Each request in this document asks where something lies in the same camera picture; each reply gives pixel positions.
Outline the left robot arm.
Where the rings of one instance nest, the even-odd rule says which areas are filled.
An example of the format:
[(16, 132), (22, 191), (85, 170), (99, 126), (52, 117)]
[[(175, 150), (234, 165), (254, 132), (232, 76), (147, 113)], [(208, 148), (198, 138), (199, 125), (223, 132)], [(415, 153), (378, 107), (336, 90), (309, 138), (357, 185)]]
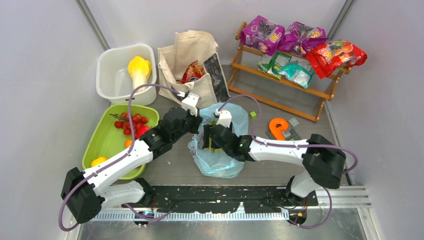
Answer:
[(84, 171), (72, 168), (63, 183), (59, 213), (68, 208), (78, 224), (90, 221), (107, 205), (105, 194), (115, 181), (170, 151), (181, 137), (196, 133), (201, 122), (198, 107), (173, 107), (132, 146)]

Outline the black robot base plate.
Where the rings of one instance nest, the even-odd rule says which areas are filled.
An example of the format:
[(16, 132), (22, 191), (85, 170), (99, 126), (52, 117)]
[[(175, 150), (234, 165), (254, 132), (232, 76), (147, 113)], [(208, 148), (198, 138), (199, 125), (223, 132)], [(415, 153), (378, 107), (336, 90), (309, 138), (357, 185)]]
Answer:
[(277, 213), (282, 207), (300, 207), (306, 198), (288, 193), (279, 186), (182, 186), (156, 185), (150, 202), (130, 203), (132, 208), (157, 209), (160, 213), (235, 213), (244, 207), (246, 213)]

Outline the red fruit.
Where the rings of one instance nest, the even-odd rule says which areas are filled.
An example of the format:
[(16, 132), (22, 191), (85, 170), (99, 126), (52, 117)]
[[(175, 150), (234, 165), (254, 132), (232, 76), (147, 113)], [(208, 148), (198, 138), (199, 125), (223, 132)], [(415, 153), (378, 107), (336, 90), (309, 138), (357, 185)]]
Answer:
[(140, 125), (140, 127), (136, 129), (135, 138), (139, 139), (146, 131), (150, 129), (151, 128), (147, 125)]

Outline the yellow napa cabbage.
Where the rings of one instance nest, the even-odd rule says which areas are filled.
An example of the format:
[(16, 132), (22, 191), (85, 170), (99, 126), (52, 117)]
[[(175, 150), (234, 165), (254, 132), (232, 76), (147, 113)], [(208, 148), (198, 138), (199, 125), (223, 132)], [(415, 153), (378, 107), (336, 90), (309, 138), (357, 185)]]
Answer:
[(152, 64), (149, 60), (136, 56), (129, 62), (127, 70), (132, 79), (132, 87), (135, 90), (137, 87), (148, 83)]

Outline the blue plastic grocery bag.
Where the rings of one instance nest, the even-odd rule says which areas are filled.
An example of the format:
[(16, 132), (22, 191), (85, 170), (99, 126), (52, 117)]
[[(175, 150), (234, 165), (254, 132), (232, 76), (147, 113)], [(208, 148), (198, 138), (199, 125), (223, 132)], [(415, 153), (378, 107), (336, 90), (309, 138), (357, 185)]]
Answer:
[[(226, 155), (221, 149), (208, 149), (203, 145), (204, 126), (214, 125), (218, 118), (215, 117), (215, 111), (223, 104), (216, 103), (199, 111), (202, 122), (198, 128), (198, 133), (193, 134), (188, 143), (188, 150), (199, 168), (200, 172), (208, 177), (214, 178), (235, 178), (242, 171), (244, 163)], [(231, 113), (232, 132), (237, 136), (246, 135), (249, 127), (248, 113), (237, 104), (228, 103), (224, 110)]]

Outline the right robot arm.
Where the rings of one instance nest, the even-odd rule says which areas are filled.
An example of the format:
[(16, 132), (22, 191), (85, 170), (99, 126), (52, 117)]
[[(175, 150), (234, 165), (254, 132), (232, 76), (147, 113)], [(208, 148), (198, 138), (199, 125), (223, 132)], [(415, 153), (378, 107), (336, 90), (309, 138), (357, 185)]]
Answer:
[(338, 189), (341, 185), (346, 154), (319, 134), (302, 140), (272, 140), (238, 136), (221, 124), (207, 126), (205, 134), (214, 146), (239, 162), (277, 161), (302, 166), (304, 171), (292, 176), (285, 188), (284, 197), (291, 205), (299, 205), (318, 188)]

